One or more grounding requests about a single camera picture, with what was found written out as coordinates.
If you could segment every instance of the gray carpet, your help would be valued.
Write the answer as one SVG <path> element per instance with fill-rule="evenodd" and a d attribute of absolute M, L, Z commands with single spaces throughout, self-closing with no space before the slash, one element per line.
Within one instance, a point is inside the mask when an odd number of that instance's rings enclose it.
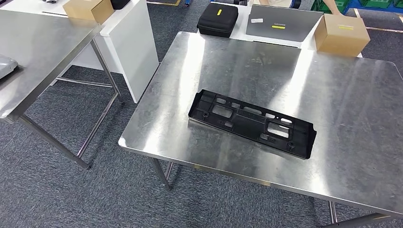
<path fill-rule="evenodd" d="M 195 31 L 208 4 L 189 8 L 149 4 L 159 59 L 180 30 Z M 370 31 L 364 57 L 402 59 L 390 45 L 400 35 Z M 101 71 L 72 67 L 65 77 L 106 82 Z M 0 123 L 0 227 L 313 228 L 330 222 L 327 202 L 185 166 L 175 166 L 170 192 L 143 156 L 117 145 L 136 105 L 121 75 L 114 74 L 126 103 L 115 103 L 84 155 L 80 169 L 19 123 Z M 77 151 L 112 95 L 108 88 L 57 82 L 27 115 Z M 341 220 L 368 213 L 336 205 Z M 403 227 L 401 220 L 372 226 Z"/>

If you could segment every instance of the laptop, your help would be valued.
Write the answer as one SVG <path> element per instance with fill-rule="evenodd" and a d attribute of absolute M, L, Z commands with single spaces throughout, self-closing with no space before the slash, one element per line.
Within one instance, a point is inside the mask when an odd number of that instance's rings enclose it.
<path fill-rule="evenodd" d="M 11 73 L 18 63 L 9 57 L 0 55 L 0 79 Z"/>
<path fill-rule="evenodd" d="M 302 42 L 323 12 L 252 5 L 246 34 Z"/>

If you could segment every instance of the gray laptop lid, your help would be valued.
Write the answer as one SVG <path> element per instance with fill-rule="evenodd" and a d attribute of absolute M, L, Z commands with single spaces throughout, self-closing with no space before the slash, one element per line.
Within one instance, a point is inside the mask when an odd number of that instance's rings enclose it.
<path fill-rule="evenodd" d="M 323 12 L 253 5 L 246 34 L 302 42 Z"/>

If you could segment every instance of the black plastic bracket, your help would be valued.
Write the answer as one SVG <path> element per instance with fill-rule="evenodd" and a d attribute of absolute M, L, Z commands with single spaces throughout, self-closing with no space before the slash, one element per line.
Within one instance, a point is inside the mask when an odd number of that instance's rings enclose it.
<path fill-rule="evenodd" d="M 204 89 L 196 93 L 189 117 L 305 159 L 317 133 L 312 123 Z"/>

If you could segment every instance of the person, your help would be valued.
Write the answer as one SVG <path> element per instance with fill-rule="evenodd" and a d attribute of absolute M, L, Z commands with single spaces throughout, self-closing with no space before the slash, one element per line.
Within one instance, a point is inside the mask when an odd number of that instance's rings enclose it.
<path fill-rule="evenodd" d="M 266 5 L 266 6 L 275 6 L 275 7 L 284 7 L 288 8 L 290 6 L 291 0 L 251 0 L 252 4 Z M 323 2 L 329 7 L 330 11 L 334 15 L 342 15 L 342 13 L 338 10 L 335 0 L 323 0 Z"/>
<path fill-rule="evenodd" d="M 323 0 L 323 2 L 327 5 L 327 7 L 329 7 L 329 10 L 332 12 L 332 14 L 342 15 L 342 13 L 337 8 L 335 0 Z"/>

